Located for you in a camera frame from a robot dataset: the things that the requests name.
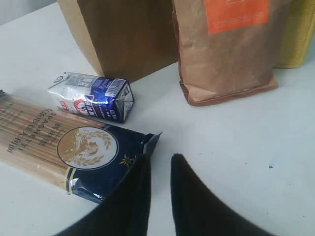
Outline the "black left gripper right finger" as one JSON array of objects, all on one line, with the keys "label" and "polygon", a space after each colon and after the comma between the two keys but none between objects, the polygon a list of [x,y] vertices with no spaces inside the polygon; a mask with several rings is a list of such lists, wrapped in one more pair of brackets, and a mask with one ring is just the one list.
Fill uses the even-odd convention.
[{"label": "black left gripper right finger", "polygon": [[170,185],[176,235],[251,235],[250,223],[219,200],[181,154],[171,159]]}]

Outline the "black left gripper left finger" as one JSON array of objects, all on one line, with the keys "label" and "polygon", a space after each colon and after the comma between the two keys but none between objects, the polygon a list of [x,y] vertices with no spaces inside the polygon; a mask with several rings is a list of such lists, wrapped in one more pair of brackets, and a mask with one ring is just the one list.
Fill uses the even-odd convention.
[{"label": "black left gripper left finger", "polygon": [[151,160],[139,156],[111,194],[64,236],[145,236],[151,207]]}]

